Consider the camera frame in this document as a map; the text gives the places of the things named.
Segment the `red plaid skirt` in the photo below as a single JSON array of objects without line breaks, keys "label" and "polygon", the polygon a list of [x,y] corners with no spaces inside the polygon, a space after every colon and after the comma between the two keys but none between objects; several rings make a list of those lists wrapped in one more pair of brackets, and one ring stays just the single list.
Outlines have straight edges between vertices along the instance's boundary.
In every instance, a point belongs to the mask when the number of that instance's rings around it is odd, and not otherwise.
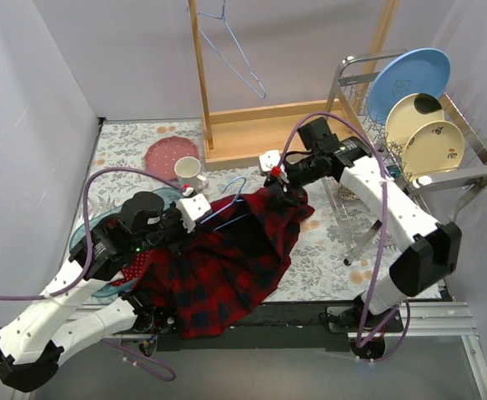
[{"label": "red plaid skirt", "polygon": [[135,287],[155,307],[176,313],[182,338],[221,334],[275,291],[291,264],[300,225],[314,213],[307,193],[301,204],[281,203],[267,187],[241,198],[208,221],[209,230],[188,235],[180,254],[166,248],[148,253]]}]

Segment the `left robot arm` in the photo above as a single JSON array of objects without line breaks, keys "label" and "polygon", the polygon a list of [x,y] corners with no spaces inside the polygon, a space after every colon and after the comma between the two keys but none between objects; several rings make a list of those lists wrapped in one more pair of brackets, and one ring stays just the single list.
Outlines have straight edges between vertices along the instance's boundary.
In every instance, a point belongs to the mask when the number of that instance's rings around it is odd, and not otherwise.
[{"label": "left robot arm", "polygon": [[138,255],[173,246],[186,233],[175,202],[139,192],[101,219],[73,247],[69,259],[32,302],[0,328],[0,380],[30,393],[47,383],[73,355],[108,335],[154,325],[154,306],[142,293],[126,292],[111,304],[71,321],[96,291],[122,277]]}]

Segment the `red polka dot cloth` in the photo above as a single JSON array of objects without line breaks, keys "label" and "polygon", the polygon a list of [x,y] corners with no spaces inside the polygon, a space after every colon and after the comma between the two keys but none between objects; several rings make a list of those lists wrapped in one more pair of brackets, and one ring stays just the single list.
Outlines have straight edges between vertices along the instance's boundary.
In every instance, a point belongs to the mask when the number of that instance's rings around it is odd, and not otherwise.
[{"label": "red polka dot cloth", "polygon": [[145,263],[148,261],[148,252],[142,252],[136,255],[133,263],[123,268],[119,273],[119,279],[109,283],[112,287],[119,287],[126,283],[132,282],[140,277]]}]

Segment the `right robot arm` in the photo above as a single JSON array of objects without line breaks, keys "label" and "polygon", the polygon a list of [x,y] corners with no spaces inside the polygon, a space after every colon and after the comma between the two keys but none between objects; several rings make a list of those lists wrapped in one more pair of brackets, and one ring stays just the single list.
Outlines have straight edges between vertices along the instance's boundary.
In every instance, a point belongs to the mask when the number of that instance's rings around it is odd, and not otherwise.
[{"label": "right robot arm", "polygon": [[443,224],[421,209],[388,175],[373,144],[363,138],[338,139],[327,122],[328,114],[314,112],[291,132],[305,149],[301,159],[289,162],[288,149],[259,156],[266,184],[277,183],[294,200],[303,186],[333,178],[353,192],[381,222],[384,233],[395,240],[401,254],[383,278],[373,277],[369,288],[353,306],[334,318],[336,323],[373,331],[384,324],[404,300],[453,273],[457,267],[462,232]]}]

